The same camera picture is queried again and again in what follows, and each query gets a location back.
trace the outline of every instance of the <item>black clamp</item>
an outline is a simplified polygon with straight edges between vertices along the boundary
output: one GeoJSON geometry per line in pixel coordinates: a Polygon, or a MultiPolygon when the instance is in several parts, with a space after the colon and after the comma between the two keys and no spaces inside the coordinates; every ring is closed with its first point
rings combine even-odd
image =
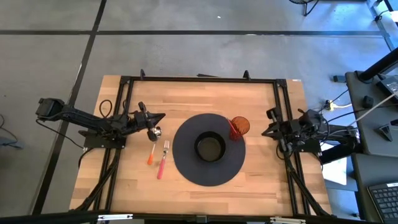
{"type": "Polygon", "coordinates": [[[146,75],[145,75],[145,72],[144,72],[143,69],[141,69],[141,71],[139,72],[139,76],[140,76],[140,79],[141,79],[141,80],[144,80],[144,77],[145,77],[146,75]]]}
{"type": "Polygon", "coordinates": [[[282,88],[287,88],[287,82],[286,79],[277,79],[276,83],[281,86],[282,88]]]}
{"type": "Polygon", "coordinates": [[[244,71],[244,73],[243,73],[243,78],[247,79],[248,81],[251,80],[250,75],[249,75],[249,71],[247,71],[247,70],[244,71]]]}
{"type": "Polygon", "coordinates": [[[120,85],[125,85],[127,83],[129,83],[131,77],[127,77],[127,76],[122,76],[120,78],[120,85]]]}
{"type": "Polygon", "coordinates": [[[273,140],[280,140],[283,138],[283,135],[279,131],[279,129],[280,129],[279,122],[275,122],[268,125],[268,128],[263,133],[261,133],[261,135],[265,137],[270,137],[273,140]]]}

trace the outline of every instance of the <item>wooden table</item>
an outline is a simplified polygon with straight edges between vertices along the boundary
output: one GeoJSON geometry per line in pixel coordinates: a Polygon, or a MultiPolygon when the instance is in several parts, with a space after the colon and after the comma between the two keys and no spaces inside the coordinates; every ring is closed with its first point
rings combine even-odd
{"type": "MultiPolygon", "coordinates": [[[[100,116],[101,101],[115,101],[120,76],[104,76],[94,114],[100,116]]],[[[288,80],[288,90],[295,118],[298,108],[306,109],[304,92],[299,80],[288,80]]],[[[130,111],[138,110],[143,101],[148,111],[165,113],[159,123],[162,137],[155,148],[154,163],[146,164],[153,143],[146,131],[127,138],[122,150],[112,212],[179,213],[208,215],[292,215],[285,164],[275,154],[277,141],[261,136],[271,122],[266,111],[275,107],[271,84],[209,83],[209,82],[134,82],[130,111]],[[178,127],[188,118],[201,113],[215,113],[227,118],[246,117],[251,124],[244,136],[246,159],[240,172],[229,182],[216,187],[203,187],[186,180],[177,170],[172,149],[165,163],[162,180],[157,171],[165,140],[170,141],[178,127]]],[[[109,105],[103,104],[103,113],[109,105]]],[[[70,208],[79,206],[98,182],[104,149],[94,149],[81,162],[70,208]]],[[[331,212],[318,159],[301,153],[305,183],[317,202],[331,212]]],[[[104,207],[106,188],[101,200],[104,207]]],[[[302,201],[296,186],[299,211],[302,201]]]]}

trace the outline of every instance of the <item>black cable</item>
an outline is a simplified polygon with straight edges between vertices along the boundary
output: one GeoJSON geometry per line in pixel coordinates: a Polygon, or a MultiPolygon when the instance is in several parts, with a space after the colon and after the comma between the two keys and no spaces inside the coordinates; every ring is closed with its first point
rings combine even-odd
{"type": "Polygon", "coordinates": [[[283,160],[284,161],[284,158],[282,158],[282,157],[280,157],[279,156],[279,153],[278,153],[278,150],[279,149],[279,144],[278,145],[276,145],[276,156],[280,159],[280,160],[283,160]]]}
{"type": "Polygon", "coordinates": [[[10,134],[10,135],[15,139],[14,142],[4,143],[4,144],[1,144],[0,146],[9,146],[9,145],[11,145],[11,144],[17,143],[17,142],[18,142],[17,136],[15,136],[15,134],[13,134],[12,132],[8,131],[7,129],[5,129],[5,128],[3,127],[3,126],[4,126],[4,123],[6,122],[6,120],[4,119],[4,116],[3,116],[3,115],[0,114],[0,116],[1,116],[1,119],[2,119],[2,122],[1,122],[1,124],[0,124],[0,129],[2,129],[3,131],[7,132],[8,134],[10,134]]]}
{"type": "Polygon", "coordinates": [[[385,10],[385,11],[380,12],[379,15],[377,15],[377,16],[374,18],[374,20],[375,20],[375,21],[381,20],[381,19],[383,18],[382,15],[383,15],[384,13],[386,13],[386,12],[389,12],[389,11],[390,11],[390,10],[385,10]]]}
{"type": "Polygon", "coordinates": [[[123,103],[122,103],[123,109],[124,109],[124,107],[126,106],[126,102],[127,102],[127,100],[124,100],[123,103]]]}
{"type": "MultiPolygon", "coordinates": [[[[333,136],[336,133],[342,132],[342,131],[354,131],[357,130],[357,128],[352,128],[352,129],[348,129],[349,127],[347,127],[346,129],[341,129],[341,130],[337,130],[337,131],[333,131],[332,133],[330,133],[328,136],[333,136]]],[[[327,141],[327,138],[323,138],[321,143],[325,143],[327,141]]]]}
{"type": "Polygon", "coordinates": [[[304,16],[309,15],[309,14],[312,12],[312,10],[315,8],[315,6],[317,6],[318,2],[319,2],[319,0],[317,0],[317,1],[314,3],[314,5],[312,6],[312,8],[311,8],[308,12],[307,12],[307,4],[305,4],[305,9],[306,9],[306,11],[305,11],[304,16]]]}
{"type": "Polygon", "coordinates": [[[107,117],[111,114],[112,107],[113,107],[113,105],[112,105],[112,102],[111,102],[110,100],[103,100],[103,101],[99,104],[99,113],[102,115],[103,118],[107,118],[107,117]],[[109,102],[109,104],[111,105],[111,108],[109,109],[109,111],[108,111],[108,113],[106,114],[106,116],[102,113],[102,108],[101,108],[101,107],[102,107],[102,104],[105,103],[105,102],[109,102]]]}
{"type": "MultiPolygon", "coordinates": [[[[340,98],[341,96],[343,96],[344,93],[346,93],[347,91],[348,91],[348,89],[347,89],[346,91],[344,91],[342,94],[338,95],[334,100],[330,101],[330,102],[329,102],[329,105],[331,105],[332,102],[336,101],[338,98],[340,98]]],[[[319,112],[322,112],[327,106],[328,106],[328,104],[325,103],[325,104],[322,106],[322,109],[321,109],[319,112]]]]}
{"type": "Polygon", "coordinates": [[[326,136],[321,140],[321,142],[323,142],[324,140],[326,140],[326,139],[329,137],[329,135],[330,135],[330,125],[329,125],[329,121],[326,120],[325,118],[324,118],[323,120],[326,122],[326,126],[327,126],[327,128],[328,128],[328,132],[326,133],[326,136]]]}
{"type": "Polygon", "coordinates": [[[53,115],[53,116],[49,116],[49,117],[46,117],[46,116],[45,116],[45,117],[43,117],[43,118],[50,120],[50,119],[55,118],[56,116],[59,116],[59,115],[61,115],[61,114],[75,114],[75,115],[77,115],[77,116],[81,116],[82,118],[86,118],[86,119],[89,119],[89,120],[92,120],[92,121],[98,121],[98,120],[104,119],[104,118],[89,118],[89,117],[87,117],[87,116],[84,116],[84,115],[82,115],[82,114],[79,114],[79,113],[76,113],[76,112],[72,112],[72,111],[59,112],[59,113],[57,113],[57,114],[55,114],[55,115],[53,115]]]}
{"type": "Polygon", "coordinates": [[[89,153],[91,150],[93,150],[94,148],[88,148],[87,151],[85,151],[79,158],[79,163],[78,163],[78,168],[80,168],[80,164],[81,164],[81,160],[83,159],[83,157],[89,153]]]}
{"type": "MultiPolygon", "coordinates": [[[[387,106],[378,106],[376,109],[379,109],[379,108],[388,108],[388,107],[391,107],[391,106],[398,106],[398,103],[394,103],[394,104],[392,104],[392,105],[387,105],[387,106]]],[[[353,114],[353,113],[357,113],[357,112],[361,112],[361,111],[366,111],[366,110],[369,110],[369,109],[361,109],[361,110],[357,110],[357,111],[352,111],[352,112],[349,112],[349,113],[345,113],[345,114],[343,114],[343,115],[340,115],[340,116],[337,116],[337,117],[335,117],[335,118],[333,118],[333,119],[328,120],[328,122],[334,121],[334,120],[336,120],[336,119],[338,119],[338,118],[342,118],[342,117],[344,117],[344,116],[347,116],[347,115],[350,115],[350,114],[353,114]]]]}
{"type": "Polygon", "coordinates": [[[386,79],[386,75],[385,74],[378,73],[377,77],[379,77],[380,80],[385,80],[386,79]]]}
{"type": "Polygon", "coordinates": [[[294,4],[307,4],[307,3],[310,3],[310,2],[312,2],[313,0],[289,0],[291,3],[294,3],[294,4]]]}
{"type": "Polygon", "coordinates": [[[56,130],[54,130],[54,129],[52,129],[52,128],[50,128],[50,127],[44,125],[44,124],[41,124],[39,121],[40,121],[39,119],[36,119],[36,123],[39,124],[40,126],[43,126],[43,127],[45,127],[45,128],[47,128],[47,129],[49,129],[49,130],[51,130],[51,131],[53,131],[53,132],[55,132],[55,133],[61,135],[61,136],[63,136],[63,137],[65,137],[65,138],[69,139],[69,140],[70,140],[72,143],[74,143],[76,146],[78,146],[79,148],[82,148],[82,149],[83,149],[83,146],[81,146],[81,145],[75,143],[74,140],[72,140],[70,137],[68,137],[68,136],[66,136],[66,135],[64,135],[64,134],[61,134],[61,133],[59,133],[58,131],[56,131],[56,130]]]}

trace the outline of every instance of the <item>metal bracket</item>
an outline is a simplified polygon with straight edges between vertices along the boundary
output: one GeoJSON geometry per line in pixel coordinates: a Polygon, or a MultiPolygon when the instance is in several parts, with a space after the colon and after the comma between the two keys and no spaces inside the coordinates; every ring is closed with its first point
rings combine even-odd
{"type": "Polygon", "coordinates": [[[132,214],[98,215],[98,221],[132,219],[132,214]]]}
{"type": "Polygon", "coordinates": [[[145,77],[146,75],[145,75],[145,72],[144,72],[143,69],[141,69],[141,71],[139,72],[139,76],[140,76],[141,80],[144,80],[144,77],[145,77]]]}
{"type": "Polygon", "coordinates": [[[271,217],[271,223],[284,223],[284,224],[305,224],[305,220],[299,220],[295,218],[282,218],[282,217],[271,217]]]}
{"type": "Polygon", "coordinates": [[[207,215],[197,215],[197,223],[207,223],[207,215]]]}
{"type": "Polygon", "coordinates": [[[276,83],[278,84],[278,86],[281,86],[282,88],[286,88],[287,87],[286,79],[277,79],[276,83]]]}
{"type": "Polygon", "coordinates": [[[219,78],[219,77],[217,77],[217,76],[215,76],[215,75],[206,75],[206,74],[201,74],[201,73],[199,73],[199,74],[197,75],[197,77],[213,77],[213,78],[219,78]]]}
{"type": "Polygon", "coordinates": [[[130,77],[122,76],[120,78],[120,85],[124,85],[130,81],[130,77]]]}
{"type": "Polygon", "coordinates": [[[81,135],[86,137],[84,147],[88,148],[108,148],[108,149],[123,149],[126,145],[126,137],[117,139],[105,139],[96,135],[92,130],[79,131],[81,135]]]}
{"type": "Polygon", "coordinates": [[[244,71],[244,73],[243,73],[243,78],[245,78],[245,79],[247,79],[247,80],[251,80],[251,78],[250,78],[250,75],[249,75],[249,71],[244,71]]]}

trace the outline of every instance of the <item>silver fork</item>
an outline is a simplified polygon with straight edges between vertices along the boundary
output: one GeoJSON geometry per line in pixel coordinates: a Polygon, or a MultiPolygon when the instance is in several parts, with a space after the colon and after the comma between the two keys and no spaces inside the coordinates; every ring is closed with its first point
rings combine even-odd
{"type": "Polygon", "coordinates": [[[169,147],[170,147],[170,141],[169,140],[164,141],[163,158],[162,158],[162,161],[160,162],[159,171],[157,173],[157,178],[159,180],[162,178],[164,164],[166,162],[166,155],[167,155],[167,152],[169,151],[169,147]]]}

